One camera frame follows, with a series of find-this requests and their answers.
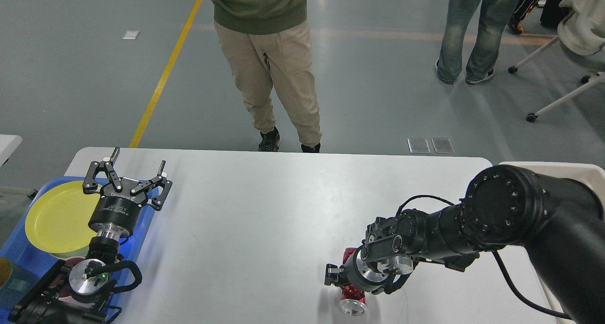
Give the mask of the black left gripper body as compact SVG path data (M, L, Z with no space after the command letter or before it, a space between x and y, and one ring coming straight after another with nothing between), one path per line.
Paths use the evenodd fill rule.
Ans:
M139 182L122 182L120 191L115 190L112 183L104 185L88 222L90 229L97 233L112 231L119 238L129 238L136 228L142 206L148 201L144 191L130 195L130 191L139 185Z

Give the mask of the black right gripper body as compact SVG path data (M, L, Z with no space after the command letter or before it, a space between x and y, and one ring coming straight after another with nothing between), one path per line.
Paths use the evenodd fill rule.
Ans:
M349 248L349 255L344 259L342 272L346 283L363 292L380 294L385 292L389 281L394 281L395 275L374 272L361 258L358 248Z

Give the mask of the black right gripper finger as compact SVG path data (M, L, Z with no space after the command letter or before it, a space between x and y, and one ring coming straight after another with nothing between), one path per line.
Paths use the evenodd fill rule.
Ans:
M342 266L336 266L335 264L326 264L324 285L345 287L348 285L348 279Z

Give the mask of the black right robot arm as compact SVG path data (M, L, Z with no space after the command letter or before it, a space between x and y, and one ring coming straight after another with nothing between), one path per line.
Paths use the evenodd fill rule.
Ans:
M508 245L527 251L562 312L521 296L498 254ZM324 283L359 296L391 294L420 262L464 272L480 252L493 254L528 306L578 324L604 322L604 193L577 178L515 165L478 173L459 204L434 213L401 205L395 216L376 218L341 265L326 265Z

